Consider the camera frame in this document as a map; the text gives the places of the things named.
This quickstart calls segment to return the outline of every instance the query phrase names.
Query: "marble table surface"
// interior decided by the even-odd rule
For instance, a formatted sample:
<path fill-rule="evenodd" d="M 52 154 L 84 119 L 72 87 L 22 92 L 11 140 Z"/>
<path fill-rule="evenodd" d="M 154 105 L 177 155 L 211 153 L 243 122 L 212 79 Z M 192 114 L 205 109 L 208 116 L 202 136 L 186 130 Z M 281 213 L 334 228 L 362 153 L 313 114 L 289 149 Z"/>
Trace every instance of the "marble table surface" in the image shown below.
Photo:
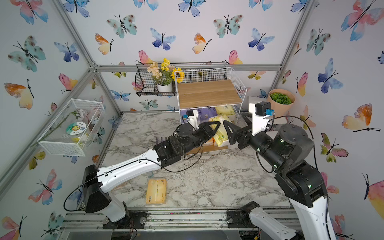
<path fill-rule="evenodd" d="M 179 113 L 175 112 L 124 113 L 102 165 L 120 163 L 147 151 L 156 144 L 156 138 L 172 135 L 179 124 Z M 238 125 L 245 123 L 239 120 Z M 167 168 L 184 169 L 199 155 Z M 146 204 L 151 177 L 167 179 L 164 204 Z M 259 166 L 251 147 L 239 150 L 233 145 L 227 150 L 203 153 L 200 161 L 186 171 L 148 172 L 117 186 L 112 193 L 127 207 L 240 207 L 250 201 L 262 207 L 289 206 L 273 177 Z"/>

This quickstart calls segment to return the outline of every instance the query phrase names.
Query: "clear acrylic basket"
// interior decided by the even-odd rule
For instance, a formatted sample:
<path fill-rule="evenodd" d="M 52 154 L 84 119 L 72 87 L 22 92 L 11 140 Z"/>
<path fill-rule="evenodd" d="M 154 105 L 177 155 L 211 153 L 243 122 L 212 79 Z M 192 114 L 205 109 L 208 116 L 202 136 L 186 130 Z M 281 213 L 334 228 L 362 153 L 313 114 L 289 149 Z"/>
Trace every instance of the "clear acrylic basket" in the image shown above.
<path fill-rule="evenodd" d="M 103 118 L 104 106 L 101 102 L 70 99 L 47 127 L 39 144 L 50 154 L 85 156 L 84 150 L 95 140 Z"/>

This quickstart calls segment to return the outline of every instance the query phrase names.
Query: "white flower pot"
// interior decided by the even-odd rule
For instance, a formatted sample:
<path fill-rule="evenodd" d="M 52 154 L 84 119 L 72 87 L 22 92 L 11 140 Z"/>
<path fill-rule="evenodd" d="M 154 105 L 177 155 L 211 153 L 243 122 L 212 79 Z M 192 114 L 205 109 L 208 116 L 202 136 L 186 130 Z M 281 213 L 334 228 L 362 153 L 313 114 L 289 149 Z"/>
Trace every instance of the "white flower pot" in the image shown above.
<path fill-rule="evenodd" d="M 172 92 L 172 83 L 162 86 L 162 85 L 157 85 L 157 90 L 159 93 L 170 93 Z"/>

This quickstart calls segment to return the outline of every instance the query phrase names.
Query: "blue connector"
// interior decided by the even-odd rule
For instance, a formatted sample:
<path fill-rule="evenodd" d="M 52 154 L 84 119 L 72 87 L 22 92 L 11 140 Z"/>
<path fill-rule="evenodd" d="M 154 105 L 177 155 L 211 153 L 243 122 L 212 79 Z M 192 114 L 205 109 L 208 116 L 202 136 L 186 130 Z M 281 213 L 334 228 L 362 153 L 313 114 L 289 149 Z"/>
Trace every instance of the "blue connector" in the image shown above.
<path fill-rule="evenodd" d="M 273 109 L 267 109 L 267 110 L 265 110 L 265 114 L 266 115 L 273 115 L 274 114 L 274 110 Z"/>

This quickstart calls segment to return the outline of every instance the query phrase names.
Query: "sunflower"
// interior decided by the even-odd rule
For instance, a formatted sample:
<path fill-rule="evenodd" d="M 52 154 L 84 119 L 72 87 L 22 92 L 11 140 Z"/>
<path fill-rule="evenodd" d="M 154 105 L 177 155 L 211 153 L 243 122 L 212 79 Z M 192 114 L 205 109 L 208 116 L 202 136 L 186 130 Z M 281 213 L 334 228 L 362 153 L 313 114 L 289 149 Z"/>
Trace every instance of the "sunflower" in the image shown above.
<path fill-rule="evenodd" d="M 172 79 L 175 79 L 178 83 L 184 81 L 185 73 L 181 70 L 181 68 L 174 68 L 172 73 Z"/>

